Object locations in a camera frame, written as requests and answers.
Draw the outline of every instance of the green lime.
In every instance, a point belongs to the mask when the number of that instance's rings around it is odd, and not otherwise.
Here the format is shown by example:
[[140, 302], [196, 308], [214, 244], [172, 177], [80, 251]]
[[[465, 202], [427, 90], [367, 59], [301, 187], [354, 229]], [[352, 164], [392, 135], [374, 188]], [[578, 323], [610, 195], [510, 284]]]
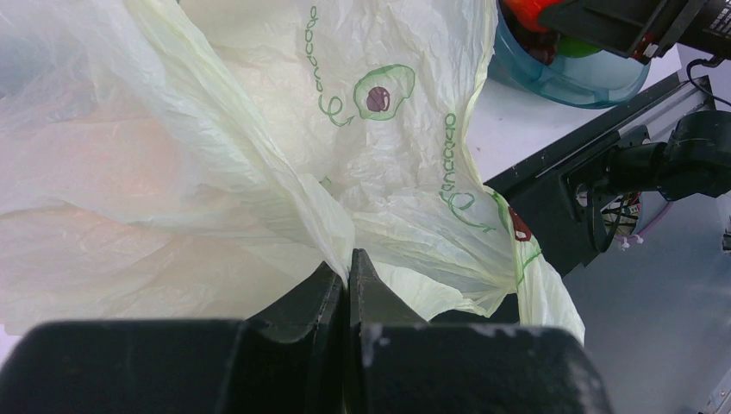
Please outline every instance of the green lime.
[[594, 53], [601, 52], [602, 49], [592, 46], [585, 41], [580, 41], [572, 37], [562, 36], [559, 41], [559, 54], [568, 58], [585, 58]]

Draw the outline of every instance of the red object in bowl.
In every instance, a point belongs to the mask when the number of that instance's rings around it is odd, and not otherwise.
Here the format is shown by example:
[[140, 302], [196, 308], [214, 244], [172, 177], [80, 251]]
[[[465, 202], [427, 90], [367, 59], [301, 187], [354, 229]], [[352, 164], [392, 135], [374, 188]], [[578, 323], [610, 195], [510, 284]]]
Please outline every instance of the red object in bowl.
[[541, 11], [552, 4], [561, 3], [564, 0], [504, 0], [505, 4], [510, 7], [518, 22], [530, 30], [531, 32], [545, 33], [549, 28], [544, 28], [538, 24], [538, 16]]

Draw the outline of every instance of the avocado drawing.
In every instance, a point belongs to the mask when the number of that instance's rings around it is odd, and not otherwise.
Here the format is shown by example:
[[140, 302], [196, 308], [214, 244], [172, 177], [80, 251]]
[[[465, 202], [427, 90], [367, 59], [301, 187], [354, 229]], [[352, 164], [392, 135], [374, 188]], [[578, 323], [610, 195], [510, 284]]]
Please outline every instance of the avocado drawing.
[[353, 101], [363, 119], [387, 121], [414, 90], [414, 71], [404, 65], [384, 66], [368, 72], [355, 85]]

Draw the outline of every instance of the blue bowl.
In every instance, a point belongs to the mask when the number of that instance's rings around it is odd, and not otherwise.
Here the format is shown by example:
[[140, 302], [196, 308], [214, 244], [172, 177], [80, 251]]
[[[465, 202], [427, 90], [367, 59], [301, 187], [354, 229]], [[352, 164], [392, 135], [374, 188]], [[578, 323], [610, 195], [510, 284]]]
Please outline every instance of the blue bowl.
[[609, 52], [599, 52], [584, 58], [556, 55], [546, 66], [533, 59], [515, 40], [497, 5], [499, 23], [495, 36], [495, 59], [490, 64], [492, 78], [500, 72], [523, 88], [560, 104], [578, 108], [609, 108], [637, 95], [647, 80], [650, 65], [634, 59], [624, 59]]

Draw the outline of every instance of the translucent plastic bag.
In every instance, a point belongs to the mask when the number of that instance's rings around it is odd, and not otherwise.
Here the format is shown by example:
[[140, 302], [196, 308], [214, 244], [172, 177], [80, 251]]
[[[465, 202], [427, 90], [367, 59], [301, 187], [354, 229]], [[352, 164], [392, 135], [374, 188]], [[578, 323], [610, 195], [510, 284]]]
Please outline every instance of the translucent plastic bag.
[[0, 0], [0, 323], [249, 317], [365, 248], [423, 317], [584, 326], [465, 132], [492, 1]]

